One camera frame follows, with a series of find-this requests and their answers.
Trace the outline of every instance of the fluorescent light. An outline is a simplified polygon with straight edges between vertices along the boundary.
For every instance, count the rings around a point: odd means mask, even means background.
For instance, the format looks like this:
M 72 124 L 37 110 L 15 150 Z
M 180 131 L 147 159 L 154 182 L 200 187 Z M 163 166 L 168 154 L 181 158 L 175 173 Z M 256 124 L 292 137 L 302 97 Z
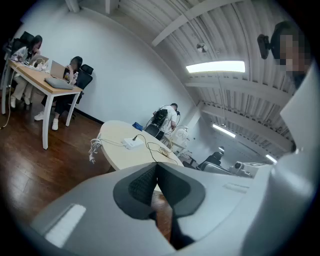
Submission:
M 274 162 L 275 164 L 278 163 L 278 161 L 276 159 L 274 159 L 272 156 L 270 156 L 269 154 L 267 154 L 265 156 L 266 158 L 269 158 L 272 162 Z
M 226 130 L 226 129 L 223 129 L 223 128 L 221 128 L 220 126 L 217 126 L 217 125 L 213 125 L 213 128 L 216 128 L 217 130 L 219 130 L 219 131 L 221 131 L 221 132 L 223 132 L 223 133 L 225 133 L 225 134 L 228 134 L 228 135 L 230 135 L 232 138 L 235 138 L 236 137 L 236 135 L 235 134 L 233 134 L 232 132 L 230 132 L 230 131 L 228 131 L 228 130 Z
M 245 63 L 240 60 L 227 60 L 227 61 L 213 61 L 200 63 L 195 65 L 186 66 L 189 73 L 196 72 L 209 72 L 209 71 L 221 71 L 221 72 L 245 72 Z

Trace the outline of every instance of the white shirt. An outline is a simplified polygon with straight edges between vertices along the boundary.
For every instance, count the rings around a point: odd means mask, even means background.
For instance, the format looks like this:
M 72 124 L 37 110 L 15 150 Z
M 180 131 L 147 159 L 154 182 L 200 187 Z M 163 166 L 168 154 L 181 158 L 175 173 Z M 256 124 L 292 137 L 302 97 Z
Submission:
M 172 106 L 161 106 L 158 110 L 167 110 L 168 114 L 166 115 L 166 118 L 163 122 L 163 124 L 160 127 L 160 131 L 164 133 L 170 132 L 171 129 L 171 121 L 177 122 L 177 112 Z

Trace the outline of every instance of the shoe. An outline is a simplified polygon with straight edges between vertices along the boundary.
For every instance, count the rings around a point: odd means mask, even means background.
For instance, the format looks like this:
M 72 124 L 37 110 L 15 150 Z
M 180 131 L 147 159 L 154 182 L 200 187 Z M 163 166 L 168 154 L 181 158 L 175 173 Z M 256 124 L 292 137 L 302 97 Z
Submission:
M 56 131 L 58 130 L 58 119 L 53 119 L 53 124 L 52 124 L 52 130 Z
M 39 114 L 37 114 L 35 117 L 34 117 L 34 120 L 36 121 L 40 121 L 40 120 L 43 120 L 45 118 L 45 113 L 43 111 L 41 111 Z
M 24 97 L 23 99 L 24 99 L 25 104 L 30 105 L 30 99 L 29 98 Z
M 10 97 L 10 106 L 11 108 L 15 109 L 16 108 L 16 97 L 11 95 Z

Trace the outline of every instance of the baseboard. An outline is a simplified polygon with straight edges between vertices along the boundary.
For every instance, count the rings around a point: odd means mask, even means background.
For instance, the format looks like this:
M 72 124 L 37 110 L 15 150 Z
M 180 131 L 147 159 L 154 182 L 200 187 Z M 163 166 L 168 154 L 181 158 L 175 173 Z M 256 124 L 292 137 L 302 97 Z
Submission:
M 80 115 L 82 115 L 82 116 L 84 116 L 84 117 L 86 117 L 86 118 L 88 118 L 88 119 L 90 119 L 90 120 L 92 120 L 92 121 L 97 122 L 97 123 L 100 124 L 100 125 L 103 125 L 103 124 L 105 123 L 105 122 L 102 122 L 102 121 L 99 120 L 99 119 L 94 118 L 93 116 L 91 116 L 91 115 L 89 115 L 89 114 L 87 114 L 87 113 L 85 113 L 85 112 L 82 112 L 81 110 L 79 110 L 79 109 L 77 109 L 77 108 L 74 108 L 73 111 L 79 113 Z

